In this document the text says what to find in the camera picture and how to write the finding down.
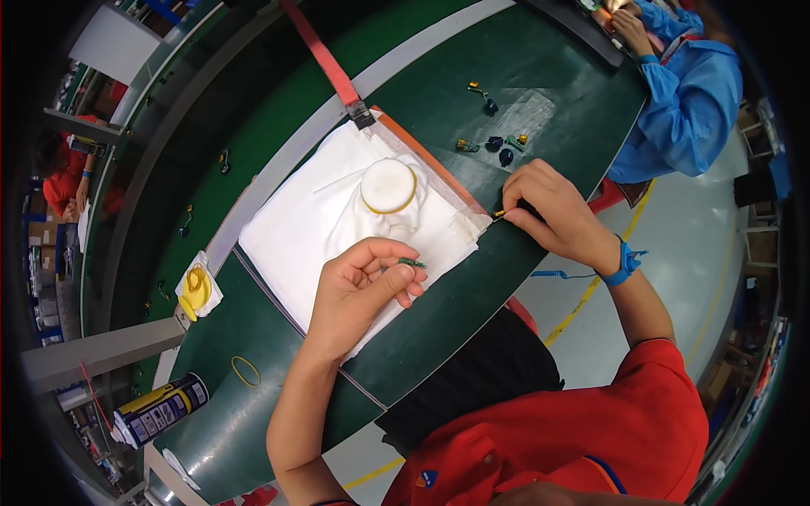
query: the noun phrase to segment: red shirt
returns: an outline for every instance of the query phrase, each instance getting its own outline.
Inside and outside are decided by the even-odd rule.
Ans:
[[[93,123],[95,123],[97,119],[91,114],[77,116],[77,118]],[[60,150],[62,156],[67,160],[67,165],[42,183],[42,194],[51,208],[62,216],[70,200],[76,198],[76,190],[79,189],[79,182],[82,180],[84,165],[87,163],[87,154],[73,151],[68,147],[67,138],[70,137],[70,134],[61,132],[60,135],[65,139]],[[108,200],[107,196],[105,196],[105,208],[107,207]]]
[[[383,506],[487,504],[533,481],[682,502],[708,437],[683,357],[655,339],[625,356],[609,386],[530,393],[437,429]]]

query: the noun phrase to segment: white bottle cap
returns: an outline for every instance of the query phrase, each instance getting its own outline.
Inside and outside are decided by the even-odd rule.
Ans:
[[[415,193],[416,175],[406,164],[393,158],[371,164],[360,182],[365,205],[379,215],[404,209]]]

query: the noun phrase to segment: wrist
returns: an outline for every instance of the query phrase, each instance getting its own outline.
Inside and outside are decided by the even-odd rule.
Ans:
[[[340,366],[340,360],[343,358],[335,357],[335,354],[330,353],[328,347],[324,347],[323,340],[312,339],[309,334],[304,338],[304,344],[296,354],[296,361],[301,362],[309,370],[328,370],[335,369]]]
[[[593,266],[590,266],[600,276],[612,276],[621,269],[621,239],[605,230],[607,236],[599,247],[599,257]]]

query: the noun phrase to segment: yellow lid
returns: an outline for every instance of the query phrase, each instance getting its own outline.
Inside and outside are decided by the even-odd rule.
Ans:
[[[183,308],[183,312],[191,318],[191,321],[197,321],[197,315],[194,314],[194,310],[191,308],[191,304],[189,301],[185,299],[184,296],[177,297],[177,302],[180,303],[180,307]]]
[[[211,297],[211,280],[205,270],[197,264],[183,278],[183,298],[193,309],[200,309]]]

